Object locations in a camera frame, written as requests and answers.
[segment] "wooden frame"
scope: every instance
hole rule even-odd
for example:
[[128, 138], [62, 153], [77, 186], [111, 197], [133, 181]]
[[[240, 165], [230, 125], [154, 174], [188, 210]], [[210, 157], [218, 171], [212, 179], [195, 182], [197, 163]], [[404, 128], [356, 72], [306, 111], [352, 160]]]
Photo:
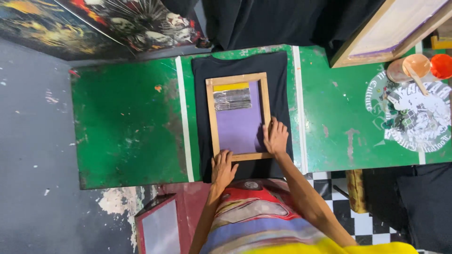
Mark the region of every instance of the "wooden frame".
[[[377, 23], [383, 22], [383, 15], [390, 9], [390, 7], [397, 0], [386, 0], [383, 5], [378, 9], [374, 16], [366, 23], [363, 24], [349, 40], [347, 40], [338, 52], [333, 56], [330, 61], [331, 68], [354, 66], [361, 64], [387, 62], [400, 58], [408, 50], [414, 47], [417, 43], [422, 41], [426, 36], [438, 28], [442, 23], [452, 17], [452, 0], [446, 2], [441, 8], [439, 8], [426, 22], [421, 24], [417, 29], [412, 31], [399, 45], [395, 47], [391, 52], [382, 52], [375, 54], [368, 54], [363, 56], [350, 57], [351, 52], [357, 46], [357, 44], [371, 32]], [[419, 10], [413, 10], [413, 15], [417, 14]], [[381, 35], [385, 36], [385, 31], [381, 31]]]
[[[261, 105], [261, 113], [263, 116], [264, 124], [267, 126], [267, 130], [270, 129], [270, 102], [268, 101], [268, 87], [267, 87], [267, 74], [265, 72], [255, 73], [255, 74], [246, 74], [246, 75], [237, 75], [237, 76], [229, 76], [222, 78], [213, 78], [206, 80], [206, 88], [207, 88], [207, 107], [209, 110], [209, 119], [210, 119], [210, 132], [212, 134], [212, 147], [213, 147], [213, 155], [216, 156], [220, 153], [220, 140], [218, 138], [218, 126], [217, 126], [217, 113], [215, 111], [215, 102], [213, 99], [213, 87], [216, 85], [229, 85], [229, 84], [237, 84], [244, 83], [250, 81], [257, 81], [259, 87], [259, 95], [260, 95], [260, 105]], [[234, 154], [232, 156], [232, 161], [241, 161], [241, 160], [257, 160], [257, 159], [265, 159], [271, 158], [272, 155], [268, 152], [264, 153], [243, 153], [243, 154]]]

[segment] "black and white tile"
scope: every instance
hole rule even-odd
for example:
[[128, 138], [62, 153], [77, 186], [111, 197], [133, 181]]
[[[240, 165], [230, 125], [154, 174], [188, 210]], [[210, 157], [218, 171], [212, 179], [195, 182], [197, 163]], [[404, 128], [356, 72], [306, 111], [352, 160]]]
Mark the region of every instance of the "black and white tile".
[[348, 199], [333, 185], [348, 193], [344, 171], [307, 173], [305, 178], [327, 202], [339, 223], [360, 245], [406, 242], [403, 236], [369, 213], [358, 214], [350, 209]]

